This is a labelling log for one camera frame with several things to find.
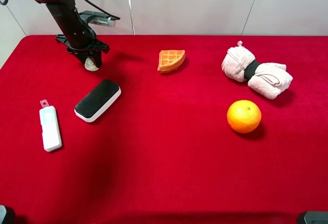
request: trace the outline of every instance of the black band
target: black band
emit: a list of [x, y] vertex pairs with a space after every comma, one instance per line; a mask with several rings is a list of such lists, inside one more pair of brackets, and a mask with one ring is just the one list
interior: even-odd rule
[[260, 63], [257, 60], [252, 61], [252, 63], [249, 64], [248, 67], [245, 69], [244, 78], [250, 80], [255, 74], [255, 70], [259, 65]]

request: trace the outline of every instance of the waffle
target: waffle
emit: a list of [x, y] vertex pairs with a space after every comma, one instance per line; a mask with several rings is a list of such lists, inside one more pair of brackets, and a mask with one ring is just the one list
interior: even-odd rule
[[180, 67], [186, 57], [184, 50], [167, 50], [159, 53], [158, 71], [161, 73], [169, 73]]

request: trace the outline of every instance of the white wall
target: white wall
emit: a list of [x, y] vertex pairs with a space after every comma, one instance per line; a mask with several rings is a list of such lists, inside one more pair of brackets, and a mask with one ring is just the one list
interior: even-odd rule
[[241, 34], [254, 0], [131, 0], [136, 34]]
[[8, 59], [19, 41], [25, 37], [24, 32], [6, 6], [0, 5], [0, 68]]
[[328, 35], [328, 0], [255, 0], [243, 34]]
[[[75, 0], [79, 12], [84, 10], [97, 11], [83, 0]], [[97, 34], [132, 34], [130, 6], [128, 0], [90, 0], [111, 14], [121, 17], [115, 28], [92, 25]], [[27, 35], [31, 34], [59, 34], [58, 25], [54, 21], [47, 7], [30, 0], [10, 0], [9, 9]]]

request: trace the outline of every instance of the eraser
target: eraser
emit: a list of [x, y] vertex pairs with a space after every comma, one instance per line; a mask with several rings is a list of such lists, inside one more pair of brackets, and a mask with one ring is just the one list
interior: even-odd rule
[[105, 79], [75, 106], [75, 114], [91, 123], [100, 117], [120, 95], [121, 89], [118, 84]]

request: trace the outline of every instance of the orange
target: orange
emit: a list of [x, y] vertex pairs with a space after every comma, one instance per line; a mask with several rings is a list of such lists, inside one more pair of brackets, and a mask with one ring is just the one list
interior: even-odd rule
[[234, 102], [227, 112], [230, 127], [238, 133], [252, 132], [260, 124], [261, 117], [257, 105], [248, 100]]
[[161, 73], [169, 73], [180, 67], [186, 57], [184, 50], [167, 50], [159, 53], [158, 71]]

